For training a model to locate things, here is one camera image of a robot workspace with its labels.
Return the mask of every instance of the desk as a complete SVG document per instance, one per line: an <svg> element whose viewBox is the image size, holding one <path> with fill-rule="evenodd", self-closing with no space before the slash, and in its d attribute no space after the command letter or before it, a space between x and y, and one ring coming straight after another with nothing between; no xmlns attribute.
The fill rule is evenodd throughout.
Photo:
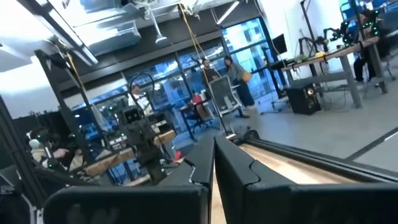
<svg viewBox="0 0 398 224"><path fill-rule="evenodd" d="M374 69L375 69L377 78L380 82L381 90L383 93L387 93L387 88L386 88L386 85L385 85L384 79L383 79L383 72L382 72L380 57L379 57L379 54L377 54L377 49L376 49L376 45L375 45L375 43L377 43L378 41L379 41L378 37L373 37L368 40L362 41L362 43L363 43L363 47L371 48L370 49L371 57L372 57L373 61L376 61L376 65L374 65ZM351 93L351 97L353 98L354 105L356 108L360 108L360 107L362 107L361 97L359 96L359 92L356 87L356 82L355 82L353 73L351 71L351 65L349 64L348 58L347 58L348 54L355 53L360 50L361 50L360 44L355 44L352 47L338 49L334 52L330 52L330 53L326 54L324 57L309 58L305 62L296 63L291 66L282 68L281 70L283 72L286 72L287 79L289 81L290 86L292 86L292 87L295 87L295 86L300 87L300 86L304 86L309 83L319 84L319 83L323 83L323 82L347 80L348 89ZM343 67L342 72L330 73L330 74L320 75L320 76L315 76L315 77L302 78L299 80L293 79L292 72L291 72L292 69L299 68L299 67L302 67L305 65L311 65L314 63L318 63L318 62L324 62L326 60L333 59L333 58L340 59L341 65Z"/></svg>
<svg viewBox="0 0 398 224"><path fill-rule="evenodd" d="M185 124L185 126L187 127L187 129L188 129L189 136L190 136L191 139L192 139L193 141L195 141L195 142L197 142L198 140L194 137L193 131L191 130L191 127L189 126L188 121L187 121L187 117L186 117L185 115L186 115L189 111L191 111L192 109L195 109L195 107L198 106L198 105L202 105L203 108L208 107L209 101L210 101L210 100L211 100L210 98L207 98L206 100L204 100L204 101L202 101L202 102L193 103L193 104L188 104L188 105L185 105L185 106L183 106L183 107L181 107L181 108L179 109L179 110L180 110L180 113L181 113L181 116L182 116L182 119L184 120L184 124Z"/></svg>

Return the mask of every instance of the ceiling light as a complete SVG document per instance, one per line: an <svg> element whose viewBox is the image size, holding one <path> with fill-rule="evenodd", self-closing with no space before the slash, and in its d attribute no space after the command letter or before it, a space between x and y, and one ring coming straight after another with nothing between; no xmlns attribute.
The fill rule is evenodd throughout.
<svg viewBox="0 0 398 224"><path fill-rule="evenodd" d="M160 33L159 26L157 25L154 13L152 12L152 9L148 9L150 11L150 18L152 19L152 22L154 23L155 30L156 30L156 40L155 43L158 44L159 42L163 40L167 40L167 37L163 36L162 33Z"/></svg>
<svg viewBox="0 0 398 224"><path fill-rule="evenodd" d="M155 44L163 41L163 40L167 40L167 37L163 36L163 35L156 35L156 40L155 40Z"/></svg>
<svg viewBox="0 0 398 224"><path fill-rule="evenodd" d="M232 3L229 9L227 9L223 16L221 16L221 18L217 21L217 25L220 25L225 20L225 18L230 15L231 12L236 8L236 6L238 6L238 4L239 1L235 1L234 3Z"/></svg>

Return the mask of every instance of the wooden tabletop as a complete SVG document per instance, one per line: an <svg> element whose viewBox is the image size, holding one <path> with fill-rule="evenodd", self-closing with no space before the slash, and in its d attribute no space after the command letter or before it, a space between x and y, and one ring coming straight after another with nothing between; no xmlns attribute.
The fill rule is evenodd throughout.
<svg viewBox="0 0 398 224"><path fill-rule="evenodd" d="M379 41L379 37L372 37L370 39L363 40L361 42L362 42L363 47L369 47L370 45L375 44L378 41ZM360 44L354 44L351 47L346 47L343 49L338 49L334 52L329 52L325 56L322 56L322 57L314 56L314 57L308 58L305 62L295 63L293 65L289 65L285 68L282 68L281 70L284 72L284 71L287 71L287 70L290 70L293 68L299 68L304 65L311 65L313 63L323 62L324 60L342 57L342 56L345 56L345 55L348 55L351 53L359 52L360 50L361 50Z"/></svg>

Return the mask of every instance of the concrete floor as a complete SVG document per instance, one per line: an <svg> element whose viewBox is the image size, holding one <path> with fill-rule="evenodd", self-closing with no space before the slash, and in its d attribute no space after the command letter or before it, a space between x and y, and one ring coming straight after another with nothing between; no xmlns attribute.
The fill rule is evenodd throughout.
<svg viewBox="0 0 398 224"><path fill-rule="evenodd" d="M391 66L393 74L398 75L398 57ZM267 96L256 100L258 111L266 111L264 115L249 119L232 118L226 122L234 129L248 125L268 141L346 159L398 126L398 81L393 82L388 78L387 84L389 92L385 95L371 85L367 86L367 91L362 90L363 107L360 109L353 108L349 93L340 92L327 93L325 97L328 103L323 105L324 110L311 116L293 114L283 104L278 105L284 108L282 112L275 113ZM196 137L200 139L204 134L218 133L220 131L207 129L196 134ZM193 143L187 138L187 133L183 135L178 137L181 141L176 144L177 148ZM398 135L354 161L398 172L397 145Z"/></svg>

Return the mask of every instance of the person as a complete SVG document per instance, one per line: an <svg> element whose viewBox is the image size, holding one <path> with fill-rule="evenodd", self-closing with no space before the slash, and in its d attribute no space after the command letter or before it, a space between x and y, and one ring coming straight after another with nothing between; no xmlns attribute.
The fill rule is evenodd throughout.
<svg viewBox="0 0 398 224"><path fill-rule="evenodd" d="M203 65L203 73L207 77L207 83L220 77L218 72L210 67L210 61L207 58L202 58L201 63Z"/></svg>
<svg viewBox="0 0 398 224"><path fill-rule="evenodd" d="M247 110L254 110L256 107L254 105L253 97L250 94L249 86L242 79L245 70L240 64L234 63L232 58L229 56L224 58L224 63L227 68L229 80L233 85L239 85L236 88L236 92L241 99L243 106Z"/></svg>
<svg viewBox="0 0 398 224"><path fill-rule="evenodd" d="M129 95L129 106L134 106L136 102L132 99L132 96L137 100L139 106L144 110L144 114L148 115L153 113L152 106L149 103L148 98L141 94L139 85L133 84Z"/></svg>
<svg viewBox="0 0 398 224"><path fill-rule="evenodd" d="M27 133L27 137L29 140L32 139L37 139L38 136L40 136L42 133L44 133L45 128L36 128L33 129L32 131ZM52 154L56 160L61 163L63 168L65 170L73 170L76 169L77 167L80 167L81 164L77 164L76 162L72 162L76 156L79 156L81 154L81 151L78 149L76 150L75 153L71 153L70 150L58 147L59 144L59 137L56 134L52 134L53 138L51 141L48 141L48 146L51 148L53 151ZM47 168L48 165L48 157L47 153L44 149L44 144L42 144L39 141L33 142L32 144L29 143L29 146L32 148L30 150L30 153L32 154L32 157L35 161L40 163L43 167Z"/></svg>
<svg viewBox="0 0 398 224"><path fill-rule="evenodd" d="M365 9L364 11L362 11L359 14L359 19L361 21L361 24L367 23L373 14L374 14L374 12L369 9ZM378 27L379 36L380 36L381 40L389 32L388 29L385 28L383 21L378 19L374 25L364 29L365 39L371 37L371 31L374 28L374 26ZM377 43L376 46L377 46L377 51L379 52L380 58L384 58L389 55L389 46L388 46L387 41L381 41L381 40ZM354 73L355 73L355 79L357 82L364 81L363 67L365 64L368 64L369 80L376 77L376 71L375 71L375 69L373 67L373 63L371 61L369 47L365 48L362 53L363 53L363 55L359 56L354 62Z"/></svg>

